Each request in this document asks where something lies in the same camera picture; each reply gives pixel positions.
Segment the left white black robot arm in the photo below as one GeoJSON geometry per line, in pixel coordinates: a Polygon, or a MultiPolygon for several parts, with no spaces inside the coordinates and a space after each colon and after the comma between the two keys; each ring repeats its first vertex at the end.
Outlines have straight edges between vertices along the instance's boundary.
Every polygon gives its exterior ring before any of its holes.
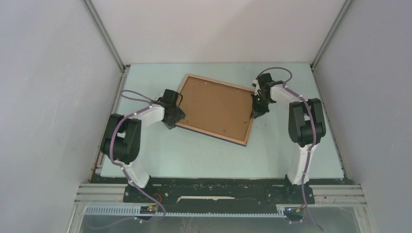
{"type": "Polygon", "coordinates": [[[174,90],[165,89],[154,100],[145,95],[140,95],[137,100],[147,106],[128,115],[110,115],[100,150],[113,165],[120,167],[128,183],[136,187],[135,196],[141,202],[148,202],[154,195],[153,188],[147,185],[151,176],[137,160],[142,129],[162,122],[171,130],[186,114],[180,107],[183,95],[174,90]]]}

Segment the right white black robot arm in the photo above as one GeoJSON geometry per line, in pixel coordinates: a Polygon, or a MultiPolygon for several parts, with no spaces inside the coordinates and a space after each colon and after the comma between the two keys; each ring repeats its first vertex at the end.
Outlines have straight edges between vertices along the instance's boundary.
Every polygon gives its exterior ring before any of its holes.
{"type": "Polygon", "coordinates": [[[284,81],[274,81],[269,73],[259,74],[252,86],[255,91],[251,95],[251,118],[268,113],[271,103],[279,103],[289,111],[288,134],[296,146],[296,155],[287,173],[291,184],[283,188],[282,195],[285,201],[295,203],[302,197],[302,190],[297,185],[309,181],[311,157],[326,134],[322,103],[318,98],[303,98],[289,89],[284,81]]]}

